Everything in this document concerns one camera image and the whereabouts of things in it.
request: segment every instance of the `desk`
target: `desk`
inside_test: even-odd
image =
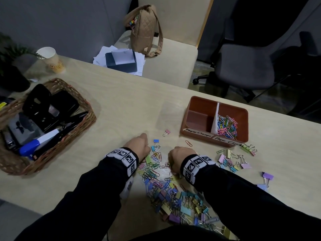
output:
[[[258,153],[255,157],[245,156],[253,168],[241,170],[238,175],[252,183],[263,183],[261,171],[273,174],[270,194],[299,211],[321,218],[320,124],[66,57],[62,61],[66,65],[64,74],[48,73],[42,61],[37,61],[26,76],[39,77],[41,82],[62,78],[90,102],[97,122],[41,172],[19,177],[0,171],[0,198],[45,214],[54,209],[67,191],[74,190],[81,174],[142,132],[149,142],[160,139],[164,155],[174,146],[187,146],[187,139],[199,154],[216,157],[219,146],[179,135],[188,102],[197,95],[248,110],[249,143],[256,146]],[[163,137],[165,129],[171,134]],[[244,153],[239,147],[233,152]],[[213,191],[219,194],[219,182],[213,182]],[[117,225],[131,226],[135,233],[113,232]],[[153,213],[141,177],[136,174],[130,196],[110,231],[112,240],[128,240],[167,226],[159,214]]]

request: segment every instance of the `hand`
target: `hand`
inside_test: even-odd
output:
[[[192,154],[196,154],[195,150],[187,147],[176,146],[173,150],[171,150],[168,154],[168,161],[173,172],[180,174],[180,167],[182,165],[182,162],[186,157]]]
[[[147,144],[147,134],[142,133],[140,136],[128,141],[124,147],[134,151],[139,158],[138,162],[141,162],[150,152],[150,147]]]

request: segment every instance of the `gray office chair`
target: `gray office chair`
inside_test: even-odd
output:
[[[255,97],[252,90],[268,89],[273,85],[273,64],[264,48],[234,43],[233,20],[227,19],[219,46],[211,56],[211,67],[215,67],[215,71],[199,76],[193,80],[193,84],[198,84],[199,79],[210,79],[213,84],[223,88],[221,97],[226,96],[232,85],[244,89],[249,94],[244,99],[249,102]]]

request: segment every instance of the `handwritten label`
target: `handwritten label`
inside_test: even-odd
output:
[[[236,142],[236,141],[231,140],[231,139],[222,138],[222,137],[219,137],[219,136],[215,136],[213,139],[221,141],[221,142],[225,142],[225,143],[228,143],[228,144],[234,145],[234,146],[240,146],[241,145],[239,142]]]
[[[187,132],[190,132],[190,133],[193,133],[193,134],[198,134],[198,135],[201,135],[201,136],[205,136],[205,137],[208,137],[208,138],[212,138],[214,136],[214,134],[210,134],[208,132],[199,131],[199,130],[196,130],[196,129],[186,128],[186,129],[183,129],[183,130],[187,131]]]

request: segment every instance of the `quilted backpack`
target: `quilted backpack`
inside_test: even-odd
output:
[[[155,52],[150,53],[157,23],[159,29],[158,47]],[[146,57],[153,57],[161,54],[163,33],[154,5],[148,4],[134,9],[125,16],[124,25],[132,28],[130,43],[134,51],[143,53]]]

